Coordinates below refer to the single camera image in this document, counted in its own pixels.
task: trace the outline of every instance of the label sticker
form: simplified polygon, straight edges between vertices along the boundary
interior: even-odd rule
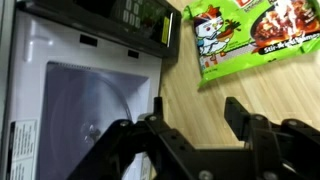
[[[169,25],[170,25],[169,18],[164,17],[162,38],[161,38],[161,42],[164,44],[168,44]]]
[[[11,124],[7,179],[34,179],[37,121],[16,121]]]

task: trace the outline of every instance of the green noodle package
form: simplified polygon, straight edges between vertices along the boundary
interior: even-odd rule
[[[194,24],[202,80],[320,49],[317,0],[196,0]]]

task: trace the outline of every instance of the wooden table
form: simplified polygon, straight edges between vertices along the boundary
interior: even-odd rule
[[[179,10],[191,2],[169,1]],[[272,122],[296,118],[320,130],[320,51],[231,74],[201,90],[197,53],[192,27],[183,23],[178,62],[164,62],[160,89],[165,120],[194,146],[241,144],[223,117],[228,96]]]

